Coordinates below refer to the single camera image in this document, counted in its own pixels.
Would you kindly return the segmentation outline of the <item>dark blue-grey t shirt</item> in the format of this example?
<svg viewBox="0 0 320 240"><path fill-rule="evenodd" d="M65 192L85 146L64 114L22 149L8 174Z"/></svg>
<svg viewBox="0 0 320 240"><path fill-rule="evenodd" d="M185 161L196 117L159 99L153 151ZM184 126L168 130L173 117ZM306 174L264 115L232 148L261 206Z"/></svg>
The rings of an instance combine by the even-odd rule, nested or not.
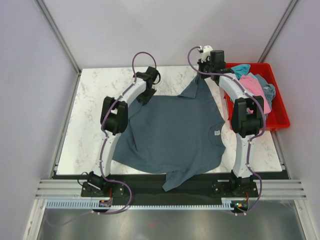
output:
<svg viewBox="0 0 320 240"><path fill-rule="evenodd" d="M179 95L156 95L145 105L134 101L112 158L185 181L221 164L224 123L207 83L196 76Z"/></svg>

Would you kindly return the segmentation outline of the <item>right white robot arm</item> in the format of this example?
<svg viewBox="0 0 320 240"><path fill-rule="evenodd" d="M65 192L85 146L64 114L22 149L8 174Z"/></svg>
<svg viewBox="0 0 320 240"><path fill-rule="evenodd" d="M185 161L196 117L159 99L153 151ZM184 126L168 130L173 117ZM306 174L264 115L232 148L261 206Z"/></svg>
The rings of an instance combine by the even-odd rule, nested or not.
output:
<svg viewBox="0 0 320 240"><path fill-rule="evenodd" d="M253 171L250 169L250 152L260 130L266 128L264 99L255 96L238 80L235 71L226 67L223 50L213 50L206 45L198 48L201 54L198 60L198 71L204 78L210 77L233 101L231 128L236 136L236 156L229 191L235 197L242 196L247 186L253 182Z"/></svg>

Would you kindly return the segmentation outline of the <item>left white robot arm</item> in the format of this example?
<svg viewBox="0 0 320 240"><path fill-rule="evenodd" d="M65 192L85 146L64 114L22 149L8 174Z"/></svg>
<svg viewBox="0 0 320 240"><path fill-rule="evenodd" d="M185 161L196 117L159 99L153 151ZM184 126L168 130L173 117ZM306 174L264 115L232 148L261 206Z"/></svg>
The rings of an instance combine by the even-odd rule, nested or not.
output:
<svg viewBox="0 0 320 240"><path fill-rule="evenodd" d="M104 98L100 117L102 142L95 167L87 176L87 183L99 197L106 196L112 185L107 176L117 142L129 123L129 106L134 101L146 105L156 93L153 85L160 80L157 68L149 66L145 72L134 73L132 83L118 97Z"/></svg>

